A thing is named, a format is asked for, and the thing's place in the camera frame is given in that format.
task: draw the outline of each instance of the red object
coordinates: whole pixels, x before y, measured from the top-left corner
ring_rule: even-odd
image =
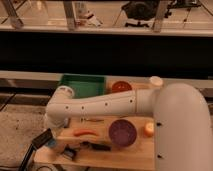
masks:
[[[117,81],[112,85],[112,93],[132,90],[132,86],[126,81]]]
[[[98,136],[98,133],[91,129],[76,129],[73,131],[73,135],[79,137],[81,135],[95,135]]]

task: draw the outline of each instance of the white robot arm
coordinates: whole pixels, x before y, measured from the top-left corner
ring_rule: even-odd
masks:
[[[45,123],[62,127],[67,117],[153,115],[156,171],[213,171],[213,133],[203,96],[192,86],[132,90],[72,99],[71,88],[59,87],[46,108]]]

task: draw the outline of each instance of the carrot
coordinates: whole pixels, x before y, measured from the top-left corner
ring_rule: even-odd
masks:
[[[98,136],[98,133],[91,129],[76,129],[73,131],[73,135],[76,137],[82,136],[82,135],[95,135]]]

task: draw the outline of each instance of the black wall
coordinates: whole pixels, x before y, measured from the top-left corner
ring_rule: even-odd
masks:
[[[0,70],[207,78],[213,38],[0,32]]]

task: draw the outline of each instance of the green container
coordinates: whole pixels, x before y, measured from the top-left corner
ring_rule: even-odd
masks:
[[[71,87],[75,91],[75,99],[100,96],[106,91],[104,76],[64,74],[59,82],[61,85]]]

